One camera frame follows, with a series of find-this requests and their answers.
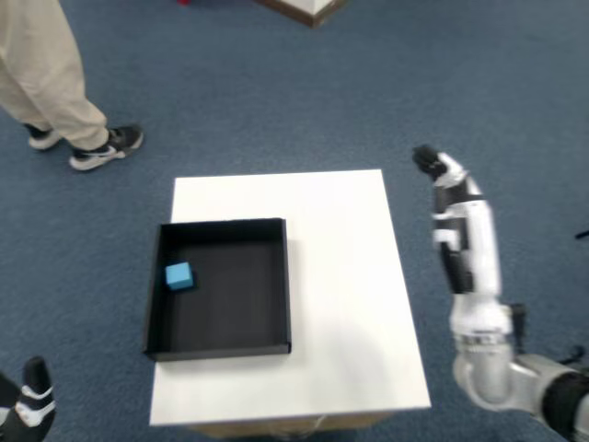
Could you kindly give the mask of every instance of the black tray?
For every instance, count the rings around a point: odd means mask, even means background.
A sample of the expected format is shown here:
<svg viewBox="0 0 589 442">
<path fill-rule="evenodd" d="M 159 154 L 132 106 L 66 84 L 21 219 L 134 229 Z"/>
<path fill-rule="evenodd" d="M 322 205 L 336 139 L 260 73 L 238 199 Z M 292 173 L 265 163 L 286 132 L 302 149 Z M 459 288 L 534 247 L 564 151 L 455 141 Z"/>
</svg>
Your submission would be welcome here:
<svg viewBox="0 0 589 442">
<path fill-rule="evenodd" d="M 171 291 L 188 262 L 195 287 Z M 156 361 L 291 351 L 286 223 L 249 219 L 160 226 L 144 331 Z"/>
</svg>

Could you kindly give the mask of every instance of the blue block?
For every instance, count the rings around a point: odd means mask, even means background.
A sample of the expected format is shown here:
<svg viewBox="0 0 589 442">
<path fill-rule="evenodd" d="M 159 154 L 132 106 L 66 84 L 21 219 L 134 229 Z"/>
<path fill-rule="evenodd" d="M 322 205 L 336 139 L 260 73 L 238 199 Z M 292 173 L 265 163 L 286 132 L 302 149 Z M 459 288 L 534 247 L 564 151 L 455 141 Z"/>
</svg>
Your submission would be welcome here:
<svg viewBox="0 0 589 442">
<path fill-rule="evenodd" d="M 182 262 L 166 267 L 166 284 L 170 290 L 192 287 L 194 282 L 190 265 L 187 262 Z"/>
</svg>

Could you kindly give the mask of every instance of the robotic arm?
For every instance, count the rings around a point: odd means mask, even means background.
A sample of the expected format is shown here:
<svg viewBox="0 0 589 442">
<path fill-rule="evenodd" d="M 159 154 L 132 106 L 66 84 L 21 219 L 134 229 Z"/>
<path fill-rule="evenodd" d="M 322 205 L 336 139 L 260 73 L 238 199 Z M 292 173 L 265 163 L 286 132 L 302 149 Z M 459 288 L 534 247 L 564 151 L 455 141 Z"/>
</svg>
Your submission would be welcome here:
<svg viewBox="0 0 589 442">
<path fill-rule="evenodd" d="M 589 442 L 589 377 L 523 354 L 524 311 L 499 301 L 501 275 L 491 208 L 468 172 L 427 145 L 413 160 L 433 180 L 433 241 L 454 293 L 454 376 L 479 407 L 522 410 L 573 442 Z M 516 331 L 516 351 L 508 337 Z"/>
<path fill-rule="evenodd" d="M 19 389 L 0 373 L 0 442 L 41 442 L 55 418 L 55 401 L 45 361 L 33 357 Z"/>
</svg>

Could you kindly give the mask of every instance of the black sneaker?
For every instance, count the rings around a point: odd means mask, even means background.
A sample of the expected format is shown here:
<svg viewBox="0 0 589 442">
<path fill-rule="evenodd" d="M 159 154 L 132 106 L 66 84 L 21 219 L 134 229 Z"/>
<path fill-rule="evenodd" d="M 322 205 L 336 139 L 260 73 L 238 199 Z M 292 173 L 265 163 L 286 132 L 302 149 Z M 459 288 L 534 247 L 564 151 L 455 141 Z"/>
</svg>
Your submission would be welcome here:
<svg viewBox="0 0 589 442">
<path fill-rule="evenodd" d="M 144 133 L 138 125 L 117 127 L 109 130 L 109 140 L 94 150 L 74 148 L 70 166 L 76 170 L 99 168 L 112 159 L 123 159 L 138 149 L 144 141 Z"/>
<path fill-rule="evenodd" d="M 29 131 L 29 145 L 35 150 L 47 150 L 55 146 L 62 136 L 57 133 L 56 130 L 50 129 L 49 131 L 40 131 L 35 126 L 25 124 L 25 127 Z"/>
</svg>

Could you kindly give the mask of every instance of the white table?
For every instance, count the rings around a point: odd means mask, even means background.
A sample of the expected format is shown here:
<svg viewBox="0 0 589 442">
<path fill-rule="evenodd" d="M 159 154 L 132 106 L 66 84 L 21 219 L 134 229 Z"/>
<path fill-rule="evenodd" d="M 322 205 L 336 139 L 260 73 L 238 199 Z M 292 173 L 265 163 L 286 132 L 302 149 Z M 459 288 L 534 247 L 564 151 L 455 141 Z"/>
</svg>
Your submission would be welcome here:
<svg viewBox="0 0 589 442">
<path fill-rule="evenodd" d="M 151 425 L 427 408 L 380 170 L 178 178 L 172 222 L 287 220 L 293 352 L 157 363 Z"/>
</svg>

